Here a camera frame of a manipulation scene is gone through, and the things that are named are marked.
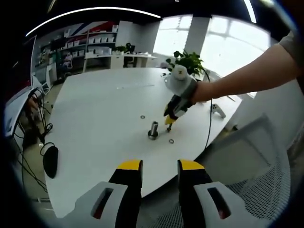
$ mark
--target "white wall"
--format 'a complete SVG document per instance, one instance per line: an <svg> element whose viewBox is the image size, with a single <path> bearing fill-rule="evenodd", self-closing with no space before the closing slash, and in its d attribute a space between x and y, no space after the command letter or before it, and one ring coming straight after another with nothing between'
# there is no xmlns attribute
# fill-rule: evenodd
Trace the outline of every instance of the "white wall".
<svg viewBox="0 0 304 228"><path fill-rule="evenodd" d="M129 42L132 22L121 20L118 25L118 33L116 37L116 46L125 45Z"/></svg>
<svg viewBox="0 0 304 228"><path fill-rule="evenodd" d="M141 52L153 53L158 27L160 22L154 22L143 26L141 37Z"/></svg>
<svg viewBox="0 0 304 228"><path fill-rule="evenodd" d="M142 29L141 25L132 23L129 35L129 43L135 45L135 51L140 52L142 49Z"/></svg>

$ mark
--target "white controller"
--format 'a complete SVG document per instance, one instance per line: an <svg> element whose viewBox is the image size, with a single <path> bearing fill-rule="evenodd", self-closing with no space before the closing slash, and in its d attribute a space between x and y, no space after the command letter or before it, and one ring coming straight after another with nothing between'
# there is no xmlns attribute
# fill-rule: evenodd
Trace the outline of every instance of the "white controller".
<svg viewBox="0 0 304 228"><path fill-rule="evenodd" d="M212 113L218 113L220 114L220 116L222 118L225 118L226 117L226 114L224 113L224 111L219 107L218 104L212 104Z"/></svg>

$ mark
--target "metal bolt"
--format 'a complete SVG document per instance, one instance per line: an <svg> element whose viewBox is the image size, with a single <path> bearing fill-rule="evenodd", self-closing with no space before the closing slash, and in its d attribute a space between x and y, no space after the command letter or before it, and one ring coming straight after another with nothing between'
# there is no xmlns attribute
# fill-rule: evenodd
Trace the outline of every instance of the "metal bolt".
<svg viewBox="0 0 304 228"><path fill-rule="evenodd" d="M148 132L149 139L155 140L157 138L157 136L158 136L157 128L158 128L158 122L153 121L151 130Z"/></svg>
<svg viewBox="0 0 304 228"><path fill-rule="evenodd" d="M171 131L171 127L172 127L172 124L169 124L169 127L167 128L167 132Z"/></svg>

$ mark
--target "white table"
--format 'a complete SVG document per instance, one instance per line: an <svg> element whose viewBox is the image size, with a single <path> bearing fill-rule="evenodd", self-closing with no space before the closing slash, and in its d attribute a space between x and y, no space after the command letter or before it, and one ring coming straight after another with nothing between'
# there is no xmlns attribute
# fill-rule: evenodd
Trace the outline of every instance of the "white table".
<svg viewBox="0 0 304 228"><path fill-rule="evenodd" d="M65 81L50 118L54 128L46 138L59 149L57 175L46 176L58 217L72 211L77 198L97 183L109 181L126 160L143 160L144 197L177 175L178 159L194 160L202 153L210 103L191 107L167 133L163 112L173 93L165 86L163 72L159 68L100 70ZM234 98L235 102L227 97L214 101L227 117L212 117L209 144L238 108L241 100ZM147 137L152 121L159 123L155 141Z"/></svg>
<svg viewBox="0 0 304 228"><path fill-rule="evenodd" d="M83 73L86 71L87 60L92 58L108 58L110 60L110 69L122 69L124 67L124 58L133 57L137 59L136 67L154 67L157 57L141 54L124 54L124 55L98 55L92 53L85 54Z"/></svg>

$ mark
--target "window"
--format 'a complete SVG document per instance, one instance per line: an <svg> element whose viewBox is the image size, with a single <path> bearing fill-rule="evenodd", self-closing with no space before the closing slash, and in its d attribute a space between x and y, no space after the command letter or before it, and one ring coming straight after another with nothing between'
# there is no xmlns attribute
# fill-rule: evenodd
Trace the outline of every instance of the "window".
<svg viewBox="0 0 304 228"><path fill-rule="evenodd" d="M259 27L214 16L200 54L204 66L220 77L249 64L270 47L270 35Z"/></svg>
<svg viewBox="0 0 304 228"><path fill-rule="evenodd" d="M153 52L173 56L183 52L188 37L192 15L164 18L158 28Z"/></svg>

